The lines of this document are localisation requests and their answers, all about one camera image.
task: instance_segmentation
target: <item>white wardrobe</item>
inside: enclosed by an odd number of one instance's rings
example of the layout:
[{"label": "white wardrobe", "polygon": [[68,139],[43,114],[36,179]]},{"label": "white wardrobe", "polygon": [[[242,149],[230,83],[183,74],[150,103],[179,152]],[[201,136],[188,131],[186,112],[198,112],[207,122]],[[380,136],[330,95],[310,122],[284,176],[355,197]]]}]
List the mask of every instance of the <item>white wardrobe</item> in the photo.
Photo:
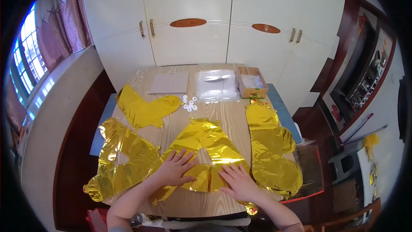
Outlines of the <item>white wardrobe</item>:
[{"label": "white wardrobe", "polygon": [[[117,91],[143,66],[242,63],[261,70],[293,115],[329,55],[344,1],[84,0],[84,4],[94,44]],[[206,23],[171,26],[187,18]]]}]

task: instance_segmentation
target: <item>wooden door frame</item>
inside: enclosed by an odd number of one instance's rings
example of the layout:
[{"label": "wooden door frame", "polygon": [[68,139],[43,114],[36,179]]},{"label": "wooden door frame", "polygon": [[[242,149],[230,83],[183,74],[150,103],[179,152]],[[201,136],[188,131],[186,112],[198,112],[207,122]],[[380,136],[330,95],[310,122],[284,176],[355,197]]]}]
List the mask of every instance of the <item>wooden door frame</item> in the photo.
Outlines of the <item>wooden door frame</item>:
[{"label": "wooden door frame", "polygon": [[368,105],[372,102],[373,98],[375,95],[378,93],[380,87],[382,86],[386,75],[389,71],[389,67],[391,66],[392,63],[392,58],[394,56],[395,52],[395,47],[396,47],[396,35],[394,31],[389,27],[388,23],[388,18],[387,16],[380,11],[378,8],[376,8],[374,5],[371,3],[367,2],[366,0],[345,0],[345,5],[344,5],[344,10],[342,14],[342,19],[341,23],[337,32],[337,36],[340,38],[335,58],[333,60],[332,66],[329,70],[329,74],[326,78],[326,81],[323,85],[323,88],[321,90],[321,94],[319,95],[319,98],[322,99],[322,97],[326,94],[327,90],[329,89],[330,85],[332,84],[333,80],[335,79],[339,69],[342,66],[342,63],[344,59],[346,58],[346,55],[348,54],[348,50],[350,47],[350,44],[352,43],[352,38],[353,38],[353,33],[356,32],[356,27],[357,22],[358,22],[358,16],[359,16],[359,9],[364,8],[365,10],[369,11],[370,13],[374,14],[376,17],[378,17],[378,20],[382,24],[382,29],[391,37],[393,40],[392,43],[392,49],[391,49],[391,54],[389,55],[388,58],[388,63],[386,65],[386,68],[384,70],[384,73],[379,80],[378,85],[376,86],[375,90],[373,91],[372,95],[369,97],[368,101],[364,104],[364,106],[357,112],[357,114],[351,119],[350,122],[348,122],[342,130],[339,131],[338,136],[341,136],[355,121],[362,115],[362,113],[368,108]]}]

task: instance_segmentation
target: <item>wooden table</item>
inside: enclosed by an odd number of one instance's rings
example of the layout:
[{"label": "wooden table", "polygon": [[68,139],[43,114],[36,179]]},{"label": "wooden table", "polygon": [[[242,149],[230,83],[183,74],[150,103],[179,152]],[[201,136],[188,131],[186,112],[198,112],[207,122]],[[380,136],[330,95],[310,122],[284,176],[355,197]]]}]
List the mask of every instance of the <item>wooden table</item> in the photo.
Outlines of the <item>wooden table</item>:
[{"label": "wooden table", "polygon": [[[196,73],[201,70],[235,70],[238,66],[239,64],[195,64],[141,68],[135,76],[131,77],[128,83],[145,101],[149,102],[162,96],[147,93],[152,86],[156,74],[189,72],[188,91],[186,94],[188,98],[191,98],[196,94]],[[271,105],[268,97],[266,97],[264,101]],[[196,105],[198,107],[197,111],[188,112],[182,107],[179,107],[177,111],[163,118],[164,126],[162,128],[147,126],[139,129],[137,134],[153,145],[159,145],[161,147],[160,154],[162,154],[179,133],[189,124],[191,117],[195,119],[208,118],[213,121],[220,120],[220,126],[224,132],[250,164],[251,144],[245,115],[245,105],[249,105],[249,100],[219,102],[214,104],[197,102]],[[134,128],[126,120],[126,117],[117,105],[112,117],[117,118],[134,131]],[[285,157],[294,161],[293,154],[286,154]],[[199,158],[199,160],[201,163],[205,162],[203,158]],[[117,164],[127,162],[127,157],[122,154],[122,156],[117,157],[116,162]],[[278,201],[283,199],[283,196],[279,194],[269,192],[266,189],[265,191]],[[126,192],[127,190],[103,202],[111,205]],[[180,187],[177,187],[169,198],[158,202],[157,206],[152,206],[148,200],[139,210],[139,212],[145,214],[179,218],[211,217],[242,211],[245,211],[245,206],[238,204],[234,199],[222,192],[193,192]]]}]

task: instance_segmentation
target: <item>cabinet handle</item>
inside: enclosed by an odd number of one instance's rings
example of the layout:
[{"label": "cabinet handle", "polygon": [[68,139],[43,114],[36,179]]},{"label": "cabinet handle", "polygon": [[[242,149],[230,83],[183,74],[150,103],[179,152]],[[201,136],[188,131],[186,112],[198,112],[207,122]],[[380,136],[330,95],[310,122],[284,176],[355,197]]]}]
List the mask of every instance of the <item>cabinet handle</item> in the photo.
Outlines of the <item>cabinet handle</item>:
[{"label": "cabinet handle", "polygon": [[140,26],[140,34],[142,34],[142,38],[144,38],[145,34],[143,33],[143,21],[140,21],[139,26]]},{"label": "cabinet handle", "polygon": [[292,33],[291,33],[291,39],[289,40],[289,42],[292,42],[292,41],[293,41],[293,39],[295,38],[295,33],[296,33],[296,29],[293,28],[293,29],[292,29]]},{"label": "cabinet handle", "polygon": [[297,36],[297,40],[296,40],[296,43],[299,43],[300,42],[300,39],[302,38],[302,30],[299,30],[299,34],[298,34],[298,36]]},{"label": "cabinet handle", "polygon": [[150,19],[150,30],[152,31],[152,38],[154,38],[156,35],[153,29],[153,19]]}]

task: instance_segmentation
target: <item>wall cabinet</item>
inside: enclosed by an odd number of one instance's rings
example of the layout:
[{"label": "wall cabinet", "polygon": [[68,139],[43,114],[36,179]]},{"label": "wall cabinet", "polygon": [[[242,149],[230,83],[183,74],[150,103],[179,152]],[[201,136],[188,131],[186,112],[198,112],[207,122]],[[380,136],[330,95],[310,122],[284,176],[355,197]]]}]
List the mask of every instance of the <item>wall cabinet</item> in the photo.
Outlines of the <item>wall cabinet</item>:
[{"label": "wall cabinet", "polygon": [[154,66],[143,0],[83,0],[94,45],[116,91],[140,67]]},{"label": "wall cabinet", "polygon": [[[144,0],[156,65],[225,63],[232,0]],[[207,23],[172,27],[170,23],[199,18]]]},{"label": "wall cabinet", "polygon": [[[116,90],[141,66],[243,63],[261,70],[293,115],[328,57],[345,0],[84,1]],[[205,23],[171,26],[188,18]]]}]

